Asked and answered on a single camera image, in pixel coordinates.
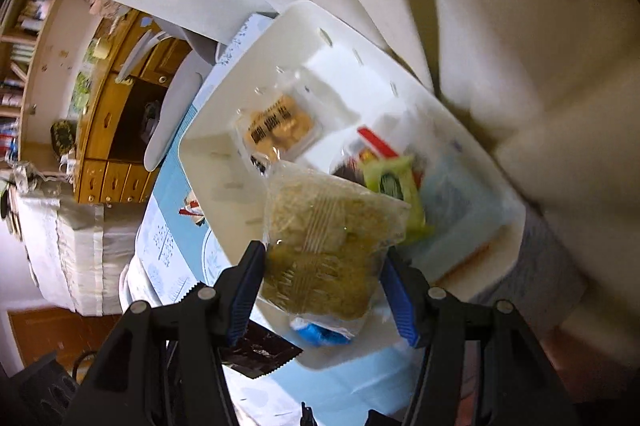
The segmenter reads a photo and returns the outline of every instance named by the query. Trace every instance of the green snack package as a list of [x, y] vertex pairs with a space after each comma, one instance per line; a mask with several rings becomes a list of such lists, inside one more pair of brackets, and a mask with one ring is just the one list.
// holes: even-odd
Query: green snack package
[[424, 239], [433, 232], [433, 227], [426, 222], [418, 188], [415, 185], [413, 162], [414, 156], [406, 155], [360, 165], [367, 188], [411, 205], [406, 225], [405, 244]]

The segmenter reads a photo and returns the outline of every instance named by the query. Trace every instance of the wooden desk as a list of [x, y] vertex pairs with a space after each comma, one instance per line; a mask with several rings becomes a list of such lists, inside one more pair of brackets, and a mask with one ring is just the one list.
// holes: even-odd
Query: wooden desk
[[151, 16], [131, 10], [111, 34], [107, 58], [95, 67], [89, 103], [78, 121], [74, 193], [79, 203], [144, 202], [151, 194], [158, 171], [148, 173], [142, 164], [143, 113], [146, 104], [162, 102], [191, 47], [183, 40], [165, 40], [126, 82], [116, 83], [131, 49], [148, 29], [160, 31]]

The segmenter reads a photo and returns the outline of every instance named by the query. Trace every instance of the wooden drawer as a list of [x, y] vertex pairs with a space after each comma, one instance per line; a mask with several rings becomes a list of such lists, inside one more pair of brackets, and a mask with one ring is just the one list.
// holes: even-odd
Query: wooden drawer
[[151, 192], [154, 189], [159, 173], [160, 168], [158, 167], [149, 174], [149, 177], [146, 178], [145, 188], [142, 190], [142, 199], [140, 199], [140, 202], [147, 202], [149, 197], [151, 197]]
[[79, 203], [96, 204], [100, 202], [100, 191], [102, 190], [102, 180], [104, 179], [106, 166], [106, 161], [85, 159], [82, 162], [78, 196]]
[[129, 173], [129, 164], [126, 162], [110, 162], [104, 173], [100, 202], [119, 202], [122, 197], [124, 183]]
[[141, 164], [132, 164], [129, 167], [127, 180], [120, 196], [120, 202], [140, 202], [145, 189], [146, 178], [149, 172]]
[[140, 77], [151, 83], [169, 86], [182, 61], [191, 52], [184, 40], [170, 38], [160, 42], [149, 55]]
[[109, 159], [113, 136], [132, 87], [132, 85], [116, 83], [116, 76], [116, 74], [109, 74], [100, 93], [98, 107], [87, 139], [85, 157]]
[[[131, 50], [136, 46], [138, 40], [140, 40], [142, 35], [145, 34], [145, 32], [147, 32], [149, 29], [151, 29], [154, 34], [160, 31], [160, 27], [155, 22], [153, 22], [152, 16], [147, 15], [146, 13], [140, 13], [136, 20], [133, 22], [131, 29], [129, 29], [129, 32], [122, 42], [122, 45], [120, 45], [120, 48], [118, 49], [116, 59], [113, 61], [113, 65], [111, 66], [112, 71], [121, 71], [122, 66], [129, 57], [129, 53], [131, 53]], [[131, 76], [140, 76], [140, 71], [142, 71], [142, 67], [145, 64], [145, 61], [146, 57], [136, 63], [129, 74]]]

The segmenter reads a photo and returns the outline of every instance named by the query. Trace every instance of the black device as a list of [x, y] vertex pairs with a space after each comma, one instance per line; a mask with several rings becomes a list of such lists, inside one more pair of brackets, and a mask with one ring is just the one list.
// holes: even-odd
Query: black device
[[[173, 426], [166, 342], [177, 340], [184, 410], [180, 424], [237, 426], [220, 348], [246, 329], [264, 274], [264, 245], [253, 241], [214, 287], [198, 284], [180, 302], [134, 302], [98, 351], [66, 415], [65, 426]], [[477, 426], [577, 425], [569, 396], [535, 336], [511, 303], [462, 303], [388, 253], [381, 275], [400, 335], [426, 353], [402, 424], [453, 426], [460, 402], [466, 340], [479, 342]], [[368, 424], [379, 417], [370, 414]], [[303, 405], [301, 424], [313, 425]]]

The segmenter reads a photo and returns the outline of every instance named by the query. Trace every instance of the silver screw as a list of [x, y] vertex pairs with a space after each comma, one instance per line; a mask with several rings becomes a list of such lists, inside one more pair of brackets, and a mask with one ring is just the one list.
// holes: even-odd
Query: silver screw
[[216, 290], [213, 287], [203, 287], [198, 291], [198, 298], [201, 300], [210, 300], [216, 295]]
[[427, 294], [434, 300], [444, 300], [447, 297], [447, 291], [441, 287], [431, 287]]
[[513, 303], [507, 300], [499, 300], [498, 303], [495, 304], [495, 308], [502, 314], [511, 314], [513, 311]]
[[138, 300], [138, 301], [134, 301], [131, 304], [131, 307], [129, 307], [129, 308], [131, 309], [131, 312], [133, 314], [141, 314], [144, 311], [146, 311], [146, 305], [147, 305], [146, 301]]

